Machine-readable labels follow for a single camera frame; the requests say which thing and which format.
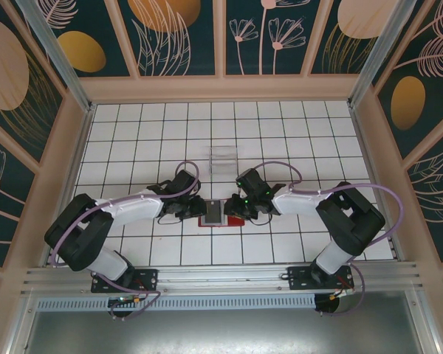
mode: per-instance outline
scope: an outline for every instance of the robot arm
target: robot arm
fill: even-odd
[[[320,216],[332,241],[310,267],[310,275],[318,285],[324,284],[351,258],[362,254],[385,225],[382,214],[348,182],[340,182],[337,192],[301,194],[291,191],[285,184],[270,187],[255,169],[249,169],[236,179],[236,183],[246,197],[233,194],[225,204],[227,215],[247,220],[257,219],[259,212]]]

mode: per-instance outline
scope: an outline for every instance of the gray floor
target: gray floor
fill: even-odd
[[[350,316],[313,310],[154,311],[131,322],[106,313],[40,313],[27,353],[414,354],[401,294],[367,294]]]

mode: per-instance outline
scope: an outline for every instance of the white tile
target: white tile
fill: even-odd
[[[141,118],[141,104],[120,105],[118,112],[119,122],[138,122]]]
[[[129,194],[129,184],[115,184],[103,186],[102,198],[103,199],[117,199],[126,197]]]
[[[179,218],[176,218],[173,214],[167,214],[164,218],[154,221],[153,236],[173,236],[182,235],[182,223],[179,222]]]
[[[187,137],[187,122],[169,121],[164,122],[162,128],[163,139],[186,139]]]
[[[210,235],[210,232],[210,227],[199,227],[199,218],[185,219],[182,222],[183,235]]]
[[[136,140],[139,122],[118,122],[113,140]]]
[[[326,101],[328,115],[333,117],[349,117],[349,109],[346,101]]]
[[[309,126],[310,136],[333,136],[330,119],[328,118],[307,119],[307,125]]]
[[[334,138],[311,138],[313,156],[315,157],[337,157],[337,146]]]
[[[307,118],[328,118],[324,101],[303,101]]]
[[[234,119],[233,102],[212,103],[212,119]]]
[[[105,184],[130,184],[133,162],[110,162],[106,169]]]
[[[141,120],[163,120],[164,103],[145,103],[142,105]]]
[[[340,156],[362,156],[360,143],[355,136],[334,138],[337,142],[338,153]]]
[[[259,122],[254,119],[236,120],[236,137],[237,138],[258,138]]]
[[[238,160],[238,174],[241,175],[244,171],[250,169],[250,168],[254,168],[256,166],[258,166],[259,164],[262,164],[263,160],[261,159],[243,159],[243,160]],[[262,179],[264,178],[264,168],[260,167],[257,169],[260,177]]]
[[[84,162],[106,162],[109,160],[111,142],[90,142],[87,144]]]
[[[309,136],[307,121],[304,118],[284,119],[284,130],[286,132],[286,136]]]
[[[108,237],[121,237],[123,235],[123,225],[112,226],[109,230]]]
[[[98,105],[94,122],[116,122],[120,105]]]
[[[317,168],[315,166],[314,159],[290,159],[290,164],[297,168],[302,174],[303,180],[317,180]],[[292,177],[294,180],[298,180],[297,173],[292,171]]]
[[[187,160],[208,160],[209,158],[209,139],[187,141]]]
[[[305,261],[313,262],[320,252],[331,242],[328,232],[307,232],[302,233],[303,251]]]
[[[241,264],[241,236],[213,236],[213,264]]]
[[[356,136],[351,118],[330,119],[335,136]]]
[[[212,138],[235,138],[235,121],[234,120],[213,120],[212,121]]]
[[[319,158],[315,159],[317,165],[318,178],[323,179],[344,179],[343,169],[339,158]]]
[[[113,133],[115,130],[115,123],[94,123],[90,132],[90,142],[110,142],[113,140]]]
[[[210,120],[194,120],[188,123],[187,139],[209,139],[211,134]]]
[[[124,236],[152,236],[153,219],[139,219],[125,225]]]
[[[276,263],[303,262],[301,234],[273,234],[272,247]]]
[[[238,193],[235,181],[233,183],[212,183],[213,199],[228,199],[233,193]]]
[[[210,103],[189,103],[189,119],[210,119]]]
[[[162,122],[141,122],[138,140],[161,140]]]
[[[185,140],[163,140],[161,147],[161,161],[185,160]]]
[[[341,164],[345,171],[346,179],[369,178],[368,170],[362,157],[342,157]]]
[[[87,194],[90,198],[99,199],[102,197],[103,186],[77,186],[75,195]]]
[[[164,120],[187,120],[187,103],[166,103]]]
[[[263,156],[265,159],[282,159],[287,157],[287,148],[285,138],[266,138],[262,139]]]
[[[107,163],[83,164],[79,184],[103,184]]]
[[[242,235],[244,263],[272,263],[271,235]]]
[[[178,266],[181,237],[153,237],[150,266]]]
[[[288,159],[276,159],[278,162],[289,163]],[[266,181],[291,181],[290,169],[282,164],[266,164],[264,165],[264,171],[266,173]]]
[[[299,232],[296,214],[274,215],[271,221],[271,232]]]
[[[281,118],[279,102],[258,102],[259,118]]]
[[[283,101],[281,102],[283,118],[304,118],[303,106],[301,101]]]
[[[243,234],[270,234],[271,228],[269,226],[268,214],[258,213],[258,220],[245,221],[244,226],[241,227]]]
[[[387,238],[369,246],[364,253],[368,260],[392,260],[394,258]]]
[[[289,157],[313,157],[309,138],[287,138]]]
[[[136,145],[136,161],[158,161],[161,151],[161,141],[138,142]]]
[[[259,121],[262,138],[284,138],[282,119],[263,119]]]
[[[121,237],[108,237],[103,242],[103,245],[110,251],[117,251],[120,253],[121,240]]]
[[[236,119],[258,119],[256,102],[235,102]]]
[[[299,214],[298,220],[301,224],[302,235],[304,235],[304,232],[325,232],[325,231],[328,231],[319,215]]]
[[[136,140],[133,142],[113,142],[109,161],[134,161]]]
[[[135,162],[131,184],[155,184],[159,162]]]
[[[149,266],[149,253],[151,251],[150,237],[124,237],[121,245],[121,254],[133,266]]]
[[[260,139],[237,139],[239,159],[260,159],[263,157]]]
[[[182,265],[204,266],[212,263],[211,236],[182,237]]]

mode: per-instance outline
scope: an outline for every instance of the black mounting plate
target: black mounting plate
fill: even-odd
[[[135,269],[133,281],[128,286],[129,289],[136,291],[148,290],[154,291],[157,287],[157,269]],[[93,294],[112,294],[122,293],[121,290],[107,284],[105,280],[96,276],[92,279],[90,291]]]
[[[310,266],[289,267],[287,274],[284,274],[282,279],[289,281],[290,290],[332,290],[343,288],[344,285],[338,279],[341,277],[349,286],[354,288],[353,277],[351,275],[351,268],[347,265],[342,265],[335,275],[327,279],[324,286],[317,284],[310,275]]]

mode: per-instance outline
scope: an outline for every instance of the purple cable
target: purple cable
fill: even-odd
[[[402,223],[402,221],[404,220],[404,216],[405,216],[405,211],[404,211],[404,204],[402,203],[402,201],[400,200],[400,197],[391,189],[381,186],[379,184],[372,184],[372,183],[357,183],[357,184],[350,184],[347,186],[342,186],[342,187],[335,187],[335,188],[331,188],[330,190],[295,190],[294,186],[296,184],[299,184],[302,182],[302,175],[301,172],[296,169],[295,167],[293,167],[290,164],[287,164],[286,162],[281,162],[281,161],[268,161],[268,162],[263,162],[262,164],[259,164],[258,166],[254,167],[255,169],[264,166],[266,164],[282,164],[283,166],[287,166],[288,168],[290,168],[291,170],[293,170],[295,173],[298,174],[298,181],[293,181],[291,184],[289,184],[289,190],[294,193],[294,194],[302,194],[302,195],[322,195],[322,194],[329,194],[329,193],[333,193],[333,192],[339,192],[341,190],[351,190],[353,188],[361,188],[361,187],[370,187],[370,188],[376,188],[378,190],[383,190],[387,193],[389,193],[390,195],[392,195],[392,197],[394,197],[394,199],[396,200],[397,204],[399,205],[399,217],[397,218],[396,223],[383,235],[379,236],[377,239],[372,240],[369,244],[369,246],[372,246],[378,242],[380,242],[381,240],[384,240],[385,238],[389,237],[393,232],[395,232],[397,230],[397,228],[400,226],[400,224]]]
[[[70,233],[72,232],[73,229],[75,229],[77,227],[77,225],[84,220],[85,218],[87,218],[89,215],[91,215],[93,212],[96,212],[100,209],[106,208],[106,207],[110,207],[111,205],[115,205],[115,204],[119,204],[119,203],[123,203],[126,201],[133,201],[133,200],[137,200],[137,199],[142,199],[142,198],[176,198],[179,197],[181,195],[184,195],[187,192],[190,192],[191,190],[193,190],[193,188],[197,185],[197,182],[199,181],[199,176],[200,176],[200,170],[199,167],[192,161],[183,161],[181,163],[179,163],[176,167],[176,174],[179,171],[179,168],[183,165],[183,164],[191,164],[192,166],[195,167],[196,170],[196,175],[195,175],[195,180],[194,182],[186,189],[183,190],[181,192],[175,193],[175,194],[170,194],[170,195],[156,195],[156,194],[142,194],[142,193],[137,193],[135,195],[128,195],[126,197],[122,197],[122,198],[118,198],[118,199],[114,199],[114,200],[110,200],[106,203],[103,203],[101,205],[97,205],[94,206],[93,208],[85,211],[80,217],[78,217],[70,226],[69,228],[63,233],[62,237],[59,239],[59,241],[56,243],[56,246],[54,247],[54,249],[52,250],[51,253],[51,264],[54,267],[58,267],[58,266],[64,266],[66,265],[66,263],[58,263],[56,262],[56,256],[58,255],[58,251],[59,248],[62,246],[63,242],[68,238],[68,236],[70,235]],[[123,286],[119,286],[118,284],[112,282],[110,279],[108,279],[107,277],[103,276],[102,274],[98,274],[97,275],[104,280],[105,282],[107,282],[109,285],[113,286],[114,288],[121,290],[121,291],[125,291],[128,293],[133,293],[133,294],[145,294],[147,295],[152,295],[155,294],[156,296],[154,297],[154,299],[152,299],[150,302],[148,302],[143,308],[139,309],[138,311],[133,312],[131,315],[128,315],[126,318],[127,319],[131,319],[134,318],[136,316],[139,316],[141,313],[143,313],[146,308],[148,308],[149,306],[151,306],[152,304],[154,304],[154,302],[159,299],[159,297],[161,296],[160,291],[138,291],[138,290],[134,290],[134,289],[130,289],[130,288],[124,288]],[[114,307],[112,307],[110,309],[110,312],[112,314],[112,316],[114,316],[113,314],[113,309]]]

